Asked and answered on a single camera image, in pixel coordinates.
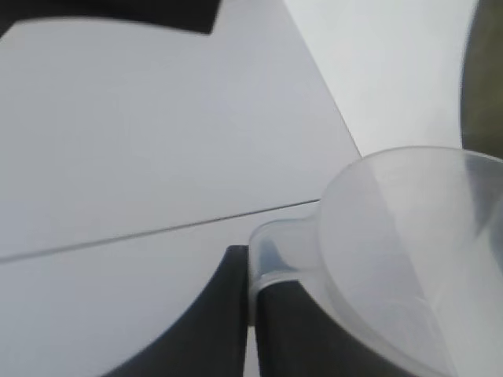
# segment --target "white table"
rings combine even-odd
[[[0,375],[125,361],[227,246],[314,205],[250,213],[318,199],[358,158],[281,0],[225,2],[211,37],[18,24],[0,57]]]

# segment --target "plastic measuring cup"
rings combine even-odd
[[[310,218],[250,242],[251,301],[299,281],[344,330],[420,377],[503,375],[503,161],[398,148],[344,170]]]

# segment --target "black plastic part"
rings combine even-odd
[[[220,0],[0,0],[8,21],[55,16],[110,17],[209,34]]]
[[[412,377],[344,331],[298,282],[259,292],[255,333],[262,377]]]
[[[177,323],[106,377],[241,377],[248,333],[248,247],[234,246]]]

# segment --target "translucent plastic cup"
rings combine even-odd
[[[344,170],[310,218],[250,242],[251,300],[298,280],[360,342],[420,377],[503,375],[503,162],[399,148]]]

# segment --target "white surface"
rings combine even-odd
[[[211,37],[18,24],[0,82],[0,256],[316,199],[358,156],[281,0]]]
[[[361,154],[461,145],[476,0],[285,0]]]
[[[178,319],[230,244],[246,244],[264,222],[304,217],[314,208],[303,205],[0,266],[0,375],[101,375]],[[248,352],[249,377],[258,377],[254,353]]]

